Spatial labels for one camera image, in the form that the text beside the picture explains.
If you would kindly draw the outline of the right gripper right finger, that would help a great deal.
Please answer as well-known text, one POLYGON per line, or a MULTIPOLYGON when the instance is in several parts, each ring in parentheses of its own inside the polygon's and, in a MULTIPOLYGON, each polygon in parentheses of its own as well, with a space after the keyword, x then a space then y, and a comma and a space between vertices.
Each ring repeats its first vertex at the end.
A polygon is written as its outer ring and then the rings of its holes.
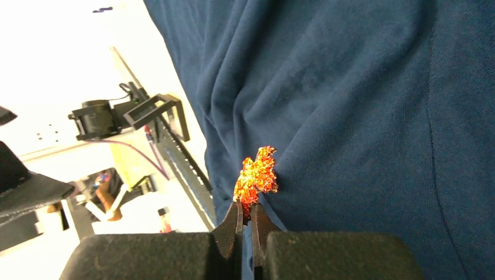
POLYGON ((252 207, 251 221, 254 279, 282 279, 282 255, 276 247, 281 229, 270 220, 260 204, 252 207))

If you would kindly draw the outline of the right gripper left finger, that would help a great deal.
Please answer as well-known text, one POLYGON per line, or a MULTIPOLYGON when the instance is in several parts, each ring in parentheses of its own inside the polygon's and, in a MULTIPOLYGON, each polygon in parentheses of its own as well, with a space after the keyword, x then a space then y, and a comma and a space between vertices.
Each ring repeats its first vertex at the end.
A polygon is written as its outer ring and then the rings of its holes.
POLYGON ((216 245, 214 267, 220 279, 242 278, 243 209, 232 202, 228 212, 212 232, 216 245))

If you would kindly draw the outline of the orange glitter leaf brooch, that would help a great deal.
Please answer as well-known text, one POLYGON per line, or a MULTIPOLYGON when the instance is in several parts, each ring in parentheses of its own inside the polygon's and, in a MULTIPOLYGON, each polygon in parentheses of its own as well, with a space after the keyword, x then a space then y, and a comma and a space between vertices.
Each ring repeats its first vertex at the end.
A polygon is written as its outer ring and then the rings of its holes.
POLYGON ((263 146, 258 149, 255 159, 246 157, 236 181, 233 200, 240 202, 244 215, 250 214, 251 207, 259 202, 260 193, 277 193, 277 176, 274 171, 276 148, 263 146))

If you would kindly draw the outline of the navy blue t-shirt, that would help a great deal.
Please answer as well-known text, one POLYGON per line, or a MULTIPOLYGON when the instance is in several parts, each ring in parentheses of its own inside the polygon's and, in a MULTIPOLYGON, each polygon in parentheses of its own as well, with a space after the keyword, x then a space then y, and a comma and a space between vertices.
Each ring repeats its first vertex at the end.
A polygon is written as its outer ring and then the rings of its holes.
POLYGON ((385 232, 425 279, 494 278, 493 1, 146 1, 206 140, 216 221, 242 161, 289 231, 385 232))

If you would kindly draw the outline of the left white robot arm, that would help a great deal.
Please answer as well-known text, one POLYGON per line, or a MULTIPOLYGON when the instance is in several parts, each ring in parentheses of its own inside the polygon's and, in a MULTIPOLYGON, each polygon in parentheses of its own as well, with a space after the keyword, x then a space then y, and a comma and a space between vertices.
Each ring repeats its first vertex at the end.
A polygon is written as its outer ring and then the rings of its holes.
POLYGON ((144 118, 138 101, 101 106, 88 102, 67 114, 55 109, 28 111, 1 128, 1 141, 22 161, 69 151, 99 141, 121 140, 144 118))

